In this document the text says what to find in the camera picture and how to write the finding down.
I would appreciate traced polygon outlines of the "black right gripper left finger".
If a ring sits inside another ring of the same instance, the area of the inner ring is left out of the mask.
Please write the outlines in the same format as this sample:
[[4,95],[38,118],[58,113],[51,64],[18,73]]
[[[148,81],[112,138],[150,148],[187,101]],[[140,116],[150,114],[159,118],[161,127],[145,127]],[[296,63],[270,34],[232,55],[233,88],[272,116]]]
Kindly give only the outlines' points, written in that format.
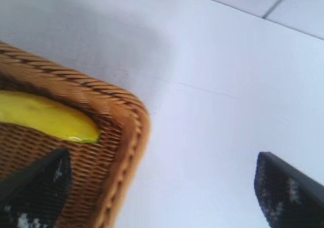
[[1,181],[1,227],[56,227],[71,183],[66,148],[11,173]]

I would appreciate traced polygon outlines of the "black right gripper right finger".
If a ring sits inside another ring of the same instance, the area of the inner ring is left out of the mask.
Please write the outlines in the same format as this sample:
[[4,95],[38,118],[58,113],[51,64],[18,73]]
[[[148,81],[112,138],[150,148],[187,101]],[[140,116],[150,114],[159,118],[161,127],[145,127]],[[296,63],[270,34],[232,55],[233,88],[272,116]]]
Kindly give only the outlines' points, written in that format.
[[270,227],[323,227],[323,185],[271,152],[258,154],[254,190]]

